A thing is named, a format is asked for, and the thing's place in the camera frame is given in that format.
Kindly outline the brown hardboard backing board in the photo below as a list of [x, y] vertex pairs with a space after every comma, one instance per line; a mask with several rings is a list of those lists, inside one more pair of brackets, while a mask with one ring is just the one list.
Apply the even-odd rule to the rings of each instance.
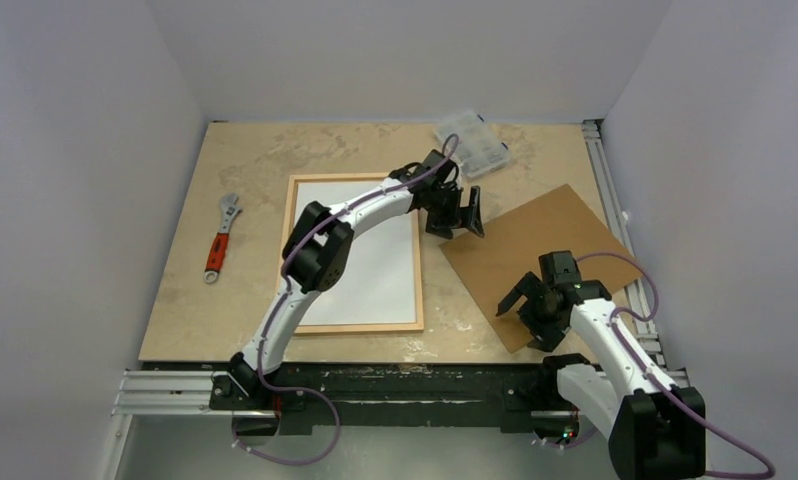
[[523, 275], [539, 272], [539, 257], [569, 250], [575, 257], [629, 250], [568, 184], [485, 224], [485, 236], [465, 233], [441, 251], [476, 302], [505, 349], [514, 353], [531, 340], [515, 312], [496, 315], [498, 303]]

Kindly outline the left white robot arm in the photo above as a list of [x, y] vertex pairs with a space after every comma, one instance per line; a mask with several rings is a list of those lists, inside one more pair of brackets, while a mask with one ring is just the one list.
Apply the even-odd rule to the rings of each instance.
[[268, 375], [280, 367], [310, 306], [340, 280], [358, 237], [415, 210], [426, 211], [427, 232], [443, 239], [452, 238], [458, 229], [484, 235], [482, 190], [470, 187], [468, 203], [462, 205], [465, 190], [458, 183], [459, 173], [450, 154], [432, 150], [423, 162], [391, 171], [350, 200], [305, 206], [282, 250], [279, 289], [252, 339], [229, 361], [227, 377], [239, 401], [250, 409], [270, 402], [273, 382]]

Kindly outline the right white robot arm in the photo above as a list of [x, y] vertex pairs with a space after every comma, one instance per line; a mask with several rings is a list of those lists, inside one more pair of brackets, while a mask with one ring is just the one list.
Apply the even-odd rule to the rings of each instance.
[[575, 332], [599, 365], [561, 361], [539, 376], [536, 392], [551, 407], [566, 401], [606, 438], [621, 479], [691, 479], [706, 469], [706, 435], [698, 418], [705, 401], [679, 386], [638, 344], [609, 290], [585, 280], [569, 251], [540, 256], [539, 273], [527, 272], [497, 305], [515, 309], [534, 348], [550, 353]]

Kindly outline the clear plastic organizer box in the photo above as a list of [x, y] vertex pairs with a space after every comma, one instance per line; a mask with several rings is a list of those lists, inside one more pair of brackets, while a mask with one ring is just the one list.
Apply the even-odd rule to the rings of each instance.
[[444, 143], [451, 134], [458, 136], [453, 160], [468, 180], [476, 180], [493, 173], [507, 166], [512, 159], [507, 145], [473, 110], [446, 116], [435, 124], [433, 132], [440, 143]]

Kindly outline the red handled adjustable wrench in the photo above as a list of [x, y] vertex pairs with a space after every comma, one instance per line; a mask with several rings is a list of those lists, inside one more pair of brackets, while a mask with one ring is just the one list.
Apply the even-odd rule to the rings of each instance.
[[221, 222], [205, 264], [203, 281], [206, 284], [215, 283], [222, 270], [232, 225], [242, 212], [242, 207], [238, 204], [238, 200], [238, 194], [231, 192], [224, 195], [219, 201]]

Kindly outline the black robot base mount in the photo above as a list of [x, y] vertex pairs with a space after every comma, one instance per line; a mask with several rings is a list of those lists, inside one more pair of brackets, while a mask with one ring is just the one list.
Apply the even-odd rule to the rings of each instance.
[[308, 435], [316, 426], [495, 428], [567, 444], [590, 429], [540, 364], [283, 364], [263, 381], [242, 367], [212, 376], [209, 407], [248, 436]]

